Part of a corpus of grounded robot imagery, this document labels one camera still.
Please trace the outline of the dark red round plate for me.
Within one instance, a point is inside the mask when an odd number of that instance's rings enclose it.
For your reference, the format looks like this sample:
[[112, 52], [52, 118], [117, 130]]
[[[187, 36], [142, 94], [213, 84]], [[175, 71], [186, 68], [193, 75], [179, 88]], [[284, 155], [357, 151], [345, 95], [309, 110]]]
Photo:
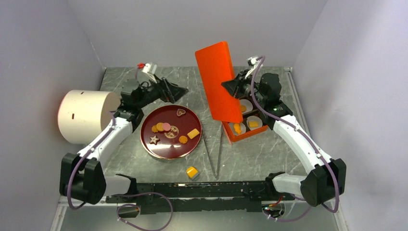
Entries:
[[[177, 117], [177, 110], [184, 109], [186, 114]], [[169, 123], [170, 131], [153, 133], [152, 126], [157, 123]], [[197, 128], [200, 135], [194, 139], [189, 139], [187, 133]], [[166, 105], [155, 109], [146, 116], [140, 127], [140, 141], [144, 149], [152, 156], [161, 159], [177, 159], [190, 154], [199, 144], [203, 134], [202, 124], [197, 114], [187, 107], [181, 105]], [[157, 135], [160, 142], [157, 145], [149, 144], [150, 137]], [[188, 142], [181, 144], [180, 136], [186, 136]]]

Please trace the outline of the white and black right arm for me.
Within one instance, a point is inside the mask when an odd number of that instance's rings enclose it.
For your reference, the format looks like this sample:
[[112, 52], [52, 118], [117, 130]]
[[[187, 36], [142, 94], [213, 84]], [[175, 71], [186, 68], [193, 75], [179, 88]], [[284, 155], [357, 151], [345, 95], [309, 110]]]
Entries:
[[259, 82], [239, 74], [221, 86], [234, 98], [247, 98], [260, 112], [262, 122], [278, 134], [294, 152], [306, 176], [284, 172], [271, 173], [265, 179], [267, 198], [277, 199], [283, 193], [301, 196], [310, 206], [324, 206], [337, 212], [344, 193], [346, 164], [333, 159], [302, 129], [289, 107], [281, 100], [281, 84], [277, 74], [266, 73]]

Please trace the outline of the fish shaped orange cookie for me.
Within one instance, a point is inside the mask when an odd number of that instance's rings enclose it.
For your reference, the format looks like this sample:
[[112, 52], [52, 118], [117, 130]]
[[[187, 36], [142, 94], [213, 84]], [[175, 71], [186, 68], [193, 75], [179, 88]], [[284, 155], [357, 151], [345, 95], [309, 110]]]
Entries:
[[234, 124], [233, 124], [233, 129], [234, 129], [234, 132], [235, 132], [237, 135], [240, 135], [240, 134], [242, 133], [241, 125], [240, 125], [239, 123], [234, 123]]

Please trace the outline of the orange box lid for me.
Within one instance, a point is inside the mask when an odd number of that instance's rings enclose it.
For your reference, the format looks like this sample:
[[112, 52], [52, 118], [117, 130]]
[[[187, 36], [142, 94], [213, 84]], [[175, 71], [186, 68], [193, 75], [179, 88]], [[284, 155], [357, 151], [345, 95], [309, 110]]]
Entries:
[[221, 85], [235, 77], [228, 43], [221, 41], [200, 49], [195, 52], [195, 58], [212, 118], [223, 122], [242, 122], [239, 100]]

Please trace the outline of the orange compartment box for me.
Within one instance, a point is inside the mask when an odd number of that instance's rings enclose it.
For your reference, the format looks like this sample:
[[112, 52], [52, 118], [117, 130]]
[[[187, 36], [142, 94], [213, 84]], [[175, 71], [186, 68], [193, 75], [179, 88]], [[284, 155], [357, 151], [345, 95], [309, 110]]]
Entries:
[[[241, 97], [241, 98], [239, 99], [239, 101], [240, 101], [241, 99], [247, 99], [247, 100], [249, 100], [249, 98]], [[243, 124], [246, 126], [246, 132], [245, 132], [243, 135], [234, 136], [234, 135], [232, 134], [232, 131], [231, 131], [230, 127], [229, 127], [229, 123], [230, 123], [230, 122], [222, 122], [224, 133], [226, 134], [227, 140], [228, 140], [228, 142], [230, 143], [230, 145], [232, 145], [232, 144], [235, 143], [235, 142], [238, 142], [238, 141], [247, 139], [247, 138], [249, 138], [249, 137], [255, 136], [255, 135], [257, 135], [257, 134], [259, 134], [259, 133], [262, 133], [262, 132], [264, 132], [264, 131], [267, 130], [268, 126], [267, 126], [264, 122], [263, 122], [263, 126], [262, 126], [261, 128], [258, 128], [258, 129], [255, 129], [255, 130], [250, 130], [250, 129], [248, 128], [248, 126], [247, 126], [247, 124], [246, 124], [247, 117], [249, 117], [249, 116], [257, 116], [257, 117], [260, 118], [260, 112], [259, 112], [259, 110], [255, 107], [255, 105], [254, 105], [253, 103], [252, 103], [252, 105], [253, 105], [253, 110], [252, 110], [252, 111], [250, 111], [250, 112], [248, 112], [248, 113], [245, 113], [245, 114], [242, 114], [243, 120], [242, 120], [241, 123], [243, 123]]]

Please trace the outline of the metal tongs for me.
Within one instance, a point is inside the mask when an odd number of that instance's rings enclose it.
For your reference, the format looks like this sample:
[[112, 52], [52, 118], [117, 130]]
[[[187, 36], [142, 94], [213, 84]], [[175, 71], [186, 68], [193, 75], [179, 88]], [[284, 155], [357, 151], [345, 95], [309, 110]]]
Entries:
[[223, 142], [223, 125], [220, 124], [213, 144], [209, 145], [207, 142], [207, 132], [203, 129], [202, 139], [205, 147], [205, 154], [207, 155], [213, 176], [215, 179], [219, 178], [219, 166], [220, 166], [220, 156], [222, 151]]

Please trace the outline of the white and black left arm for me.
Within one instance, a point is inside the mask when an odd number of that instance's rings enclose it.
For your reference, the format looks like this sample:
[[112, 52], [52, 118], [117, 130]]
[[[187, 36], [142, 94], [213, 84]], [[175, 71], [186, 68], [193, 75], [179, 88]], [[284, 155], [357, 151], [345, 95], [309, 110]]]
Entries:
[[107, 127], [86, 147], [76, 154], [67, 153], [62, 158], [60, 194], [66, 196], [68, 205], [78, 210], [85, 204], [97, 204], [103, 197], [119, 196], [132, 202], [139, 193], [136, 178], [123, 174], [106, 177], [103, 166], [109, 156], [140, 125], [142, 108], [160, 99], [175, 103], [188, 93], [188, 89], [153, 76], [148, 82], [128, 79], [121, 89], [117, 109], [109, 113]]

